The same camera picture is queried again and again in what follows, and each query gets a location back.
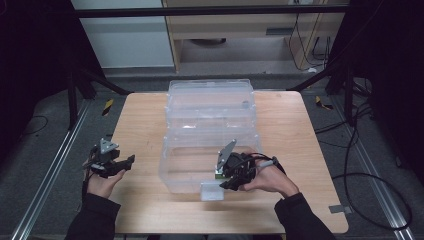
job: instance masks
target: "cabinet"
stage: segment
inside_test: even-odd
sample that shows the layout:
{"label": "cabinet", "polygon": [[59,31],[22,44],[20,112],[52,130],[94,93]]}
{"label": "cabinet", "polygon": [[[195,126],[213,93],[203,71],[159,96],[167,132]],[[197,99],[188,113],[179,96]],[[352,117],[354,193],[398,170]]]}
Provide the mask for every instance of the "cabinet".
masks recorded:
{"label": "cabinet", "polygon": [[[312,4],[347,3],[347,0],[313,0]],[[164,7],[286,5],[289,0],[162,0]],[[294,61],[299,68],[307,66],[305,56],[317,37],[335,37],[344,13],[247,14],[166,17],[175,67],[179,69],[182,41],[185,39],[254,38],[290,36]],[[281,32],[267,34],[269,30]]]}

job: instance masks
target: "clear plastic container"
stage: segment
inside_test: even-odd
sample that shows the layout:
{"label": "clear plastic container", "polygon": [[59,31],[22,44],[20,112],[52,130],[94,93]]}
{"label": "clear plastic container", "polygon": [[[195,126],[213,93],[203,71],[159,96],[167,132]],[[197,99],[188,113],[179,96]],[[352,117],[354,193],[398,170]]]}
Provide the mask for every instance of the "clear plastic container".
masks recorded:
{"label": "clear plastic container", "polygon": [[234,152],[262,151],[253,128],[170,129],[164,137],[159,177],[172,193],[199,193],[202,183],[210,186],[211,181],[215,181],[218,151],[233,139],[237,139]]}
{"label": "clear plastic container", "polygon": [[171,81],[168,128],[255,127],[253,88],[247,79]]}
{"label": "clear plastic container", "polygon": [[215,180],[218,151],[237,139],[234,152],[261,152],[256,105],[247,79],[171,81],[159,177],[172,193],[223,200]]}

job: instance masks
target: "wooden table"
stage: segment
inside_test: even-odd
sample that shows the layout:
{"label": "wooden table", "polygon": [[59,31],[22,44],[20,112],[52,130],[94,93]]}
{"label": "wooden table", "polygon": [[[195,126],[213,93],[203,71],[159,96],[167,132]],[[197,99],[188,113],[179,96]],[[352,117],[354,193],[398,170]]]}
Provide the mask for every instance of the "wooden table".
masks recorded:
{"label": "wooden table", "polygon": [[[224,201],[202,202],[199,194],[171,194],[158,177],[166,133],[166,93],[128,96],[113,142],[121,157],[136,155],[132,170],[115,187],[111,200],[122,205],[117,233],[284,233],[274,205],[277,193],[230,192]],[[263,153],[277,156],[313,212],[333,233],[344,233],[339,205],[302,97],[297,92],[257,91],[257,131]]]}

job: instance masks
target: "person's hand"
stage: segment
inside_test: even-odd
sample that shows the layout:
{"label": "person's hand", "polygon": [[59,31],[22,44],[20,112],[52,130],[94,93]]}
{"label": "person's hand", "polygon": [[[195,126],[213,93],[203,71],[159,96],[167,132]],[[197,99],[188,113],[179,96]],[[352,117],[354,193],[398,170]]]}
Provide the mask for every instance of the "person's hand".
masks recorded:
{"label": "person's hand", "polygon": [[256,177],[247,184],[240,186],[239,190],[250,191],[253,189],[261,189],[267,192],[278,192],[284,198],[299,193],[299,188],[290,180],[286,174],[280,171],[275,165],[268,167],[260,167],[256,170]]}
{"label": "person's hand", "polygon": [[112,194],[113,187],[122,179],[124,174],[125,170],[121,170],[118,174],[109,178],[102,178],[97,174],[93,174],[88,182],[87,193],[109,198]]}

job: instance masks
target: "floor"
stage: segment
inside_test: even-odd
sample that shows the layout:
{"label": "floor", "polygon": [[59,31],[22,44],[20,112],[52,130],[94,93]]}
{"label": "floor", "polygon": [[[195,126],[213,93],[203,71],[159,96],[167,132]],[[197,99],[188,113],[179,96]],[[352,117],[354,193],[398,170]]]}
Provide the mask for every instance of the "floor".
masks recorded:
{"label": "floor", "polygon": [[[178,73],[149,73],[144,75],[117,76],[109,75],[109,80],[125,89],[137,92],[166,91],[169,81],[173,79],[204,78],[249,78],[254,89],[283,90],[293,87],[308,79],[314,73],[300,71],[291,60],[291,54],[282,38],[267,39],[229,39],[224,44],[210,42],[185,41],[181,56],[181,69]],[[325,46],[319,46],[316,53]],[[361,84],[370,83],[358,79]],[[323,88],[326,79],[314,84],[303,93],[303,99],[315,129],[320,129],[342,121],[338,107],[343,93],[327,96]],[[57,165],[57,175],[53,176],[49,191],[41,201],[41,207],[35,211],[34,222],[28,223],[29,239],[62,239],[67,226],[75,216],[79,205],[81,162],[89,149],[97,141],[113,134],[115,124],[125,102],[125,96],[119,96],[109,89],[95,85],[98,95],[94,101],[87,103],[88,110],[80,131],[72,141],[72,147],[65,154],[62,165]],[[317,106],[316,96],[322,103],[332,105],[333,110]],[[105,102],[114,99],[114,105],[108,116],[101,116]],[[360,106],[366,99],[355,97],[354,103]],[[86,102],[79,101],[82,108]],[[25,213],[30,210],[34,196],[39,196],[39,186],[43,181],[53,159],[55,159],[63,139],[66,137],[68,124],[66,92],[60,92],[41,101],[35,110],[35,117],[28,125],[26,134],[20,144],[9,156],[9,164],[0,175],[0,239],[10,239]],[[424,239],[424,188],[415,175],[405,168],[396,166],[395,155],[379,128],[379,120],[373,118],[372,112],[358,121],[360,140],[355,142],[349,155],[349,171],[366,171],[367,160],[375,171],[389,180],[413,210],[414,221],[408,232],[384,230],[365,221],[357,212],[346,214],[350,229],[338,239]],[[346,146],[352,131],[342,125],[332,131],[317,134],[324,158],[332,176],[343,172]],[[334,180],[340,200],[348,206],[343,181]],[[349,178],[349,192],[355,204],[367,216],[388,225],[390,214],[385,211],[387,205],[394,206],[400,216],[407,218],[402,201],[390,192],[392,201],[379,198],[379,183],[367,178]],[[402,236],[412,234],[414,238]],[[131,236],[142,239],[143,236]]]}

